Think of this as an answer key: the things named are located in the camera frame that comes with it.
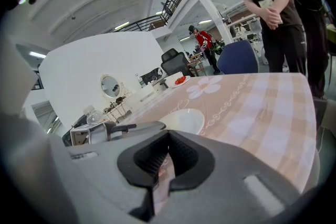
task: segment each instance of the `flower pattern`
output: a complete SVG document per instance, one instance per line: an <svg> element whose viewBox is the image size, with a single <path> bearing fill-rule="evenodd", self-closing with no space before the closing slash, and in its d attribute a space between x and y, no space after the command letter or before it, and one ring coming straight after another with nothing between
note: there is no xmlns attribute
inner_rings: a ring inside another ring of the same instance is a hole
<svg viewBox="0 0 336 224"><path fill-rule="evenodd" d="M216 84L221 81L222 76L215 76L209 79L209 77L201 78L197 85L193 85L187 89L190 92L189 99L196 99L200 97L203 93L213 93L221 88L221 85Z"/></svg>

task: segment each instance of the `white plate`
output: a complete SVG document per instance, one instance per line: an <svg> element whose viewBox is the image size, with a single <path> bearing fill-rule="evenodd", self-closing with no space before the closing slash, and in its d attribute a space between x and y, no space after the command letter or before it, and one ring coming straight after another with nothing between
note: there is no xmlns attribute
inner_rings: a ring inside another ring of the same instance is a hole
<svg viewBox="0 0 336 224"><path fill-rule="evenodd" d="M204 115L197 109L181 109L164 116L159 121L167 130L199 134L204 125Z"/></svg>
<svg viewBox="0 0 336 224"><path fill-rule="evenodd" d="M184 81L183 83L178 84L178 85L174 84L174 85L172 85L172 88L176 88L176 87L178 87L178 86L181 86L181 85L183 85L184 83L186 83L186 82L190 79L190 76L185 76L185 77L186 77L186 79L185 79L185 81Z"/></svg>

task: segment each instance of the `white column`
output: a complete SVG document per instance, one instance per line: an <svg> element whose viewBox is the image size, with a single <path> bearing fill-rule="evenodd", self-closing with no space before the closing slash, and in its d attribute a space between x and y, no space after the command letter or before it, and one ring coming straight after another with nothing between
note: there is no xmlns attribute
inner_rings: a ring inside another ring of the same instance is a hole
<svg viewBox="0 0 336 224"><path fill-rule="evenodd" d="M216 24L216 27L222 36L224 43L230 44L233 41L232 35L226 26L226 23L223 22L222 16L218 12L216 6L211 0L200 0L202 5L205 7L206 11L210 14L212 21Z"/></svg>

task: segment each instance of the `person in black t-shirt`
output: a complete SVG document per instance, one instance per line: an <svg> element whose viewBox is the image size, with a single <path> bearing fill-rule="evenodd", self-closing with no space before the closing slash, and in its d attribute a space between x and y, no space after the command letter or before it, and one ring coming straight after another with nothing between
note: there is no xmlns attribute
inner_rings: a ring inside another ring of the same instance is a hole
<svg viewBox="0 0 336 224"><path fill-rule="evenodd" d="M262 40L270 72L282 72L287 59L290 72L306 73L306 42L293 0L244 0L261 20Z"/></svg>

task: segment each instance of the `person in red jacket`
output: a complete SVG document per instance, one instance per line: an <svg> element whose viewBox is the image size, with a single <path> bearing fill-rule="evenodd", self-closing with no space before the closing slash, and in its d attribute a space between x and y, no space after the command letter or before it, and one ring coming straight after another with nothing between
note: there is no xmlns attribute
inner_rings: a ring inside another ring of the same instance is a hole
<svg viewBox="0 0 336 224"><path fill-rule="evenodd" d="M190 34L195 34L195 37L200 44L200 47L204 49L204 54L209 61L209 64L214 68L214 74L218 74L221 71L217 67L217 60L215 57L214 47L212 45L212 36L206 31L198 31L193 25L189 26Z"/></svg>

